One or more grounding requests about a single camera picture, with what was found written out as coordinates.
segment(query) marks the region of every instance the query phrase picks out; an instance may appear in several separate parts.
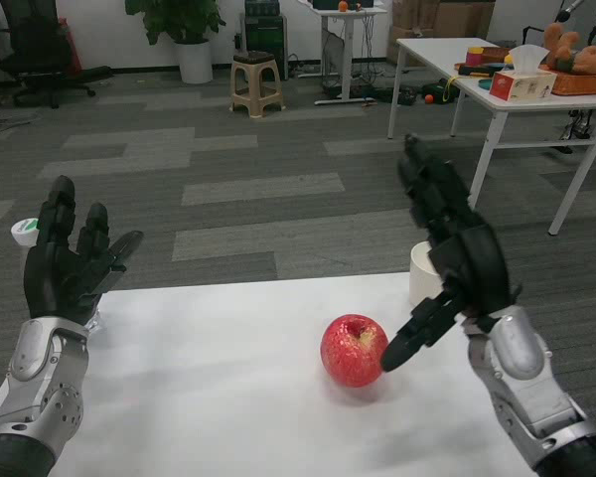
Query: tissue box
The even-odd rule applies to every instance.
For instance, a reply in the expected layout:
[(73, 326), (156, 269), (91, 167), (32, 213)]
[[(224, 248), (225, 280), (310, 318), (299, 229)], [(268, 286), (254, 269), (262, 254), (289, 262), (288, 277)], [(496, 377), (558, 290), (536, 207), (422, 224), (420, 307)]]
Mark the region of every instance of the tissue box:
[(493, 77), (490, 94), (506, 101), (538, 101), (552, 94), (555, 81), (556, 74), (550, 72), (498, 72)]

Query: red apple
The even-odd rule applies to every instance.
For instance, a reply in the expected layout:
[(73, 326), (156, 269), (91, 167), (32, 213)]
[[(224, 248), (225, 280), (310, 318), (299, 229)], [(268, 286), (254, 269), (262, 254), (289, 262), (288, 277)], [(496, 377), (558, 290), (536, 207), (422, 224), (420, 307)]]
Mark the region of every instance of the red apple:
[(360, 388), (381, 375), (379, 359), (386, 345), (388, 338), (374, 320), (363, 315), (344, 315), (325, 331), (320, 357), (338, 384)]

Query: black office chair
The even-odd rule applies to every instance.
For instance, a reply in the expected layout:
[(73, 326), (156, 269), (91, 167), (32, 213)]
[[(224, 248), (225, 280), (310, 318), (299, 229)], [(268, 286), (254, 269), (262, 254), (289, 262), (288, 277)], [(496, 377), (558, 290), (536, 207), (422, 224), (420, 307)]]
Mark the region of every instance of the black office chair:
[(56, 91), (62, 88), (82, 89), (89, 96), (95, 91), (85, 84), (71, 81), (66, 74), (72, 62), (71, 45), (58, 22), (55, 0), (0, 0), (11, 34), (13, 54), (0, 58), (0, 70), (23, 83), (25, 88), (13, 96), (16, 105), (20, 97), (49, 95), (49, 105), (56, 109)]

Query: green leaves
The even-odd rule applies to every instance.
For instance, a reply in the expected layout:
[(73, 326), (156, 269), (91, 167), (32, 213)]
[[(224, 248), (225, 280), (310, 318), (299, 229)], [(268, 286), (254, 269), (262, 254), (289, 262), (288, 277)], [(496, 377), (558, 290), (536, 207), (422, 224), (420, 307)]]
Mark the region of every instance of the green leaves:
[(148, 43), (155, 45), (166, 32), (175, 42), (197, 44), (205, 41), (207, 29), (219, 31), (225, 22), (217, 0), (124, 0), (126, 14), (143, 12)]

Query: plastic stool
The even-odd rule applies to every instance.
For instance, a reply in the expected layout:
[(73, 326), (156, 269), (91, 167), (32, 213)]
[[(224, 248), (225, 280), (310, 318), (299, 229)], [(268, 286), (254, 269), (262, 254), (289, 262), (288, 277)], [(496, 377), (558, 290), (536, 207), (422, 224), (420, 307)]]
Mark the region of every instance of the plastic stool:
[[(274, 72), (276, 89), (264, 86), (262, 83), (262, 72), (270, 69)], [(236, 89), (236, 72), (243, 70), (247, 78), (248, 87)], [(285, 108), (285, 101), (282, 97), (280, 87), (280, 73), (274, 56), (264, 52), (248, 52), (242, 55), (234, 55), (234, 62), (231, 64), (231, 108), (237, 105), (246, 106), (249, 110), (249, 117), (262, 117), (263, 108), (267, 104), (279, 103), (280, 108)]]

